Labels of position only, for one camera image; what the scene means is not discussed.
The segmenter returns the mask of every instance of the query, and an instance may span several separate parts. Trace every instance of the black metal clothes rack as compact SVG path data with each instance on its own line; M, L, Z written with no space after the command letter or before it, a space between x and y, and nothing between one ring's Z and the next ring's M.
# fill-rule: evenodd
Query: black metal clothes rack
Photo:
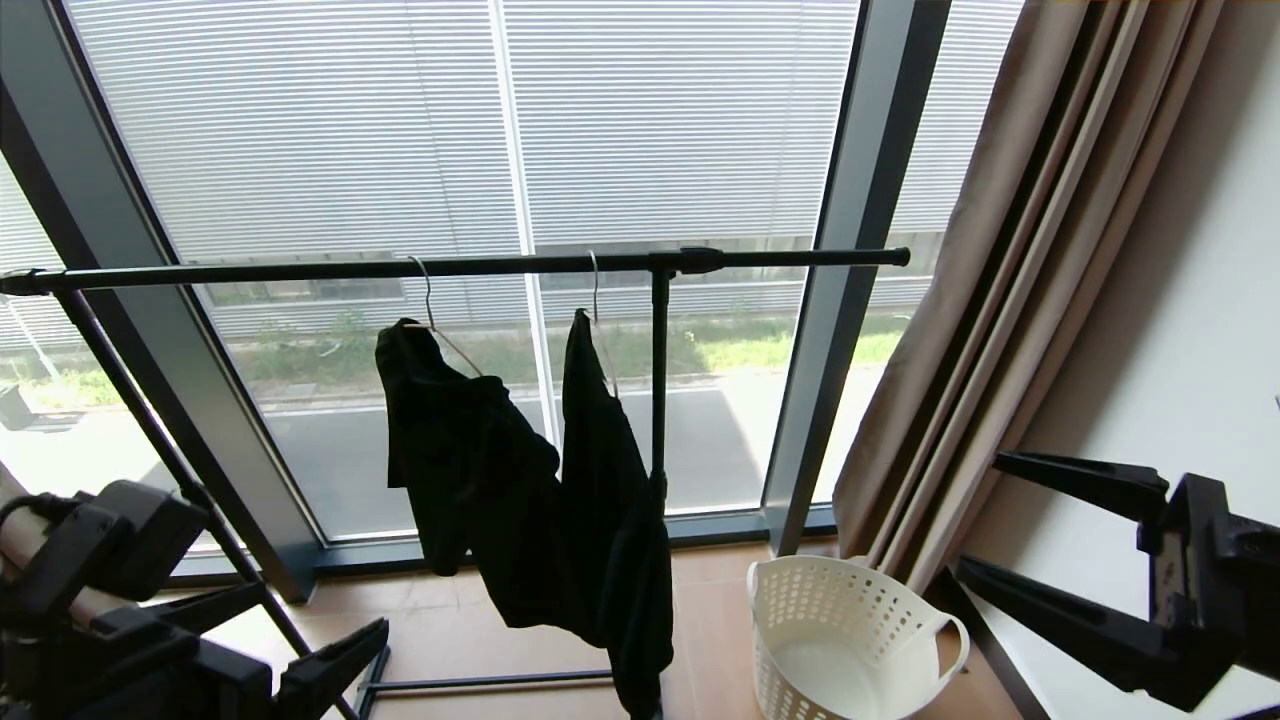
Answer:
M209 510L209 532L218 546L230 560L236 573L246 582L262 582L244 551L241 550L221 515L196 478L206 473L221 474L223 470L212 452L205 445L195 427L180 428L182 437L188 441L183 446L191 469L183 461L174 443L169 439L160 420L151 414L143 398L143 388L131 379L124 361L116 355L111 342L97 323L93 309L86 301L86 290L109 290L120 287L164 286L164 284L205 284L230 282L273 282L298 279L369 279L369 278L410 278L421 277L425 272L431 277L460 275L498 275L498 274L547 274L547 273L591 273L645 270L653 278L653 468L652 478L666 483L663 466L666 451L666 413L667 413L667 310L671 299L671 281L677 273L703 274L723 268L769 268L769 266L829 266L829 265L906 265L910 251L895 250L803 250L778 252L723 252L708 247L686 247L668 252L634 255L599 255L543 258L536 255L515 258L470 258L424 260L420 266L413 260L364 260L330 263L288 263L253 265L161 265L150 268L87 269L87 270L22 270L0 277L0 293L13 296L54 295L65 310L67 316L84 337L86 345L93 352L111 384L120 393L129 413L147 439L155 446L160 460L173 475L183 497L189 502ZM289 646L298 655L310 652L306 641L297 626L280 607L275 596L264 593L264 610L279 628ZM541 673L527 675L498 675L488 678L456 678L443 680L385 682L383 671L387 667L390 648L387 647L370 664L361 683L355 707L340 700L335 707L346 720L367 720L372 712L378 694L396 691L434 691L448 688L471 688L508 684L558 683L570 680L600 680L611 676L608 670L584 670L575 673Z

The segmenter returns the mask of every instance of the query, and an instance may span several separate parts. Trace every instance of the clothes hanger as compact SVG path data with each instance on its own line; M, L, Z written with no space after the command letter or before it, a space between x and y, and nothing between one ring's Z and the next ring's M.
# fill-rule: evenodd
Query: clothes hanger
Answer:
M594 250L588 250L586 254L591 256L591 324L600 329L600 264L595 261ZM604 352L604 366L609 370L613 397L618 397L618 372L613 369L609 346L604 342L604 331L600 331L600 350Z
M421 260L413 258L412 255L410 255L408 259L417 263L417 269L422 270L422 279L426 281L426 324L424 325L422 323L406 323L404 327L422 328L440 336L440 340L444 341L444 345L449 346L449 350L456 352L458 357L466 360L467 365L471 365L471 369L476 372L476 377L483 375L484 373L481 373L480 368L477 368L476 364L472 363L470 357L467 357L467 354L462 352L462 348L460 348L457 345L453 345L453 341L449 340L448 336L445 336L440 328L435 327L435 315L431 314L431 274L426 272L426 265L424 265Z

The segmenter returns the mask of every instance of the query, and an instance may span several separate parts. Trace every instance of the asphalt road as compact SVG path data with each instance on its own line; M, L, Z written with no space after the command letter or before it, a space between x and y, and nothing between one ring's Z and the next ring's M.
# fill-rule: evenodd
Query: asphalt road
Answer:
M740 388L722 383L668 395L668 511L759 502L781 389L781 382L756 378ZM625 395L622 405L652 468L652 396ZM517 406L541 428L536 400ZM266 423L330 537L413 527L404 491L387 487L383 407L284 413Z

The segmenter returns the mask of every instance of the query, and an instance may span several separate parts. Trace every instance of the corrugated metal wall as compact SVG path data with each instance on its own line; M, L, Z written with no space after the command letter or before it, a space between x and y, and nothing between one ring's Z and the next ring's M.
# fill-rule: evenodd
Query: corrugated metal wall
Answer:
M896 232L945 229L1020 6L952 3ZM147 192L182 258L197 261L809 234L858 13L841 0L69 8ZM12 177L0 183L0 265L56 266L15 191ZM422 283L404 287L403 301L212 316L228 337L268 319L320 328L358 311L383 323L421 307ZM910 302L925 287L881 283L873 302ZM690 284L672 302L794 311L800 292ZM582 297L545 292L548 320ZM648 291L609 290L602 302L611 316L643 315ZM14 306L42 342L74 338L51 301ZM525 286L442 278L433 310L442 322L522 322ZM0 348L22 345L14 333L0 311Z

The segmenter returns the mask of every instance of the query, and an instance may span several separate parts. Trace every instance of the baseboard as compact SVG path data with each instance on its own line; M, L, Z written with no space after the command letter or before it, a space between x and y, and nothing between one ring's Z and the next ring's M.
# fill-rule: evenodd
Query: baseboard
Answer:
M1009 659L1009 653L1005 652L1004 646L996 639L995 633L991 632L991 626L987 625L982 614L978 612L973 601L969 600L969 594L956 582L951 570L943 570L938 574L929 585L929 596L941 610L955 615L964 623L973 644L987 659L987 664L991 665L991 670L996 674L1000 684L1005 687L1005 692L1014 701L1014 707L1018 708L1023 720L1050 720L1044 706L1039 703L1036 693L1032 692L1027 680L1023 679L1021 673L1014 666L1014 661Z

